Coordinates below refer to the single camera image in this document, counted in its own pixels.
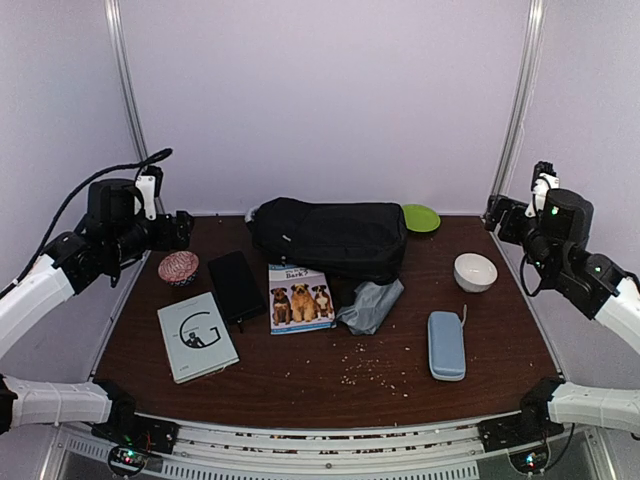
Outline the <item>black backpack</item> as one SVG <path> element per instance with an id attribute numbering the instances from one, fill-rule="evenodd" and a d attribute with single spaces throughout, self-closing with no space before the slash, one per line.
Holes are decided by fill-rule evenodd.
<path id="1" fill-rule="evenodd" d="M 279 197 L 245 215 L 252 245 L 271 264 L 389 284 L 398 279 L 408 229 L 396 203 L 307 203 Z"/>

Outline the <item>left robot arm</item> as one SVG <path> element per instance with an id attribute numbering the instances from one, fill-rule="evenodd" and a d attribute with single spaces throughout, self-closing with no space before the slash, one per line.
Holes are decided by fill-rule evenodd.
<path id="1" fill-rule="evenodd" d="M 107 179 L 88 191 L 86 214 L 35 256 L 25 274 L 1 295 L 1 351 L 11 348 L 59 305 L 101 276 L 118 284 L 124 269 L 148 251 L 184 250 L 194 218 L 157 212 L 157 179 Z M 109 380 L 84 383 L 1 378 L 1 430 L 30 424 L 83 422 L 105 427 L 123 444 L 144 433 L 131 395 Z"/>

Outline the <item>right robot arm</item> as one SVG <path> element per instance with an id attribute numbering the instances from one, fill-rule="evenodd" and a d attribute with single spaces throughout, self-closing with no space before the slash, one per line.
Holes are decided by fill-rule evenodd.
<path id="1" fill-rule="evenodd" d="M 639 279 L 609 257 L 587 251 L 593 205 L 562 188 L 549 190 L 531 215 L 525 203 L 492 195 L 485 228 L 523 249 L 523 264 L 540 277 L 536 290 L 560 293 L 587 319 L 639 347 Z M 628 389 L 581 386 L 547 377 L 520 402 L 512 430 L 530 442 L 552 425 L 599 426 L 639 435 L 639 393 Z"/>

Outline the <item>patterned pink bowl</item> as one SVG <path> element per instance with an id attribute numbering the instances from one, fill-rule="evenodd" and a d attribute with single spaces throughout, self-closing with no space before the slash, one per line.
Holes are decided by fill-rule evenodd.
<path id="1" fill-rule="evenodd" d="M 199 257 L 190 251 L 178 251 L 166 256 L 159 264 L 157 273 L 161 280 L 173 287 L 184 287 L 197 277 Z"/>

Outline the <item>white ribbed bowl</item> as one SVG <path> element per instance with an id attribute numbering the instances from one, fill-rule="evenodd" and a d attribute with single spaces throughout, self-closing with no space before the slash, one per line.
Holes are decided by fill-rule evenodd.
<path id="1" fill-rule="evenodd" d="M 486 257 L 476 253 L 463 253 L 454 261 L 454 279 L 468 293 L 483 293 L 497 280 L 498 270 Z"/>

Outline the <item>green plate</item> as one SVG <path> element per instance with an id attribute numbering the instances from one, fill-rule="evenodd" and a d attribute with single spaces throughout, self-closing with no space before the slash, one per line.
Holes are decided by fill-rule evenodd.
<path id="1" fill-rule="evenodd" d="M 402 210 L 407 229 L 414 233 L 430 233 L 441 225 L 440 216 L 424 205 L 405 204 Z"/>

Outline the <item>blue glasses case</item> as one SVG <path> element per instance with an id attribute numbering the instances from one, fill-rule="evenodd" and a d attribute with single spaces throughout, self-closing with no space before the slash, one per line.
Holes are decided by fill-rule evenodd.
<path id="1" fill-rule="evenodd" d="M 464 322 L 454 312 L 434 311 L 427 321 L 429 369 L 434 379 L 458 382 L 466 375 Z"/>

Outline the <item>dog picture book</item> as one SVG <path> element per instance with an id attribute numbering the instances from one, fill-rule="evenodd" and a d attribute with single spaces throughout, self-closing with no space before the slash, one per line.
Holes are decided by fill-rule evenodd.
<path id="1" fill-rule="evenodd" d="M 335 309 L 324 273 L 295 265 L 268 267 L 272 335 L 330 329 Z"/>

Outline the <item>grey cloth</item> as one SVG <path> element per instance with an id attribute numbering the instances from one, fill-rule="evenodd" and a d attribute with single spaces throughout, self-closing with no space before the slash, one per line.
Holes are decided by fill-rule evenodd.
<path id="1" fill-rule="evenodd" d="M 363 282 L 353 290 L 351 303 L 340 307 L 337 320 L 353 335 L 374 335 L 403 291 L 399 279 L 385 285 Z"/>

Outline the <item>right aluminium frame post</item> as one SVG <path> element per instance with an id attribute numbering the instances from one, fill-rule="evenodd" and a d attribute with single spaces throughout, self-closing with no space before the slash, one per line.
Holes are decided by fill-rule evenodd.
<path id="1" fill-rule="evenodd" d="M 491 196 L 508 192 L 515 165 L 524 139 L 524 123 L 533 98 L 540 61 L 546 1 L 529 2 L 528 20 L 511 113 L 501 149 L 499 162 L 490 190 Z"/>

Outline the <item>aluminium frame post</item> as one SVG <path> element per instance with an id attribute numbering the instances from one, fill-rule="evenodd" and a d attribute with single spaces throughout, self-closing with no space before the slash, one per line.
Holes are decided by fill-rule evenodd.
<path id="1" fill-rule="evenodd" d="M 134 86 L 128 61 L 124 27 L 121 18 L 121 6 L 118 0 L 105 0 L 104 8 L 108 33 L 112 45 L 118 78 L 123 96 L 125 118 L 139 161 L 148 157 L 143 127 L 135 98 Z"/>
<path id="2" fill-rule="evenodd" d="M 540 61 L 546 1 L 529 2 L 528 20 L 511 113 L 501 149 L 499 162 L 490 190 L 491 196 L 508 192 L 515 165 L 524 139 L 524 123 L 533 98 Z"/>

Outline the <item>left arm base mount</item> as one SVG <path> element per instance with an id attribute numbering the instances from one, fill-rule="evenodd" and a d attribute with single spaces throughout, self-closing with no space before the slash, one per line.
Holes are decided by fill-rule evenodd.
<path id="1" fill-rule="evenodd" d="M 149 465 L 161 464 L 161 455 L 173 452 L 179 432 L 175 422 L 138 415 L 127 433 L 107 423 L 90 424 L 90 428 L 93 436 L 113 443 L 106 464 L 121 478 L 131 478 Z"/>

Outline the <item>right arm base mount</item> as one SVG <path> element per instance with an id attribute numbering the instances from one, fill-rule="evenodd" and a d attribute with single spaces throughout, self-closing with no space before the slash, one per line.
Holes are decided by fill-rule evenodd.
<path id="1" fill-rule="evenodd" d="M 477 428 L 486 453 L 505 450 L 511 467 L 529 477 L 551 466 L 549 440 L 564 432 L 563 425 L 548 421 L 527 424 L 521 414 L 483 420 Z"/>

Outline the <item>left aluminium frame post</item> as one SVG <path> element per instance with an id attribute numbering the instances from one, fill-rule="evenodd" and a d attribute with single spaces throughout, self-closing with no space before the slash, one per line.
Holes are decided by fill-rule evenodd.
<path id="1" fill-rule="evenodd" d="M 121 18 L 121 6 L 118 0 L 105 0 L 104 8 L 108 33 L 112 45 L 118 78 L 123 96 L 125 118 L 139 161 L 148 157 L 143 127 L 135 98 L 134 86 L 128 61 L 124 27 Z"/>

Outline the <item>front aluminium rail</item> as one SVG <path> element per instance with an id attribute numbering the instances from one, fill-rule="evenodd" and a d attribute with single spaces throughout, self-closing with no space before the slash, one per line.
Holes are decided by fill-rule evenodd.
<path id="1" fill-rule="evenodd" d="M 172 451 L 145 453 L 131 479 L 616 479 L 603 434 L 576 427 L 488 447 L 478 420 L 346 430 L 181 421 Z"/>

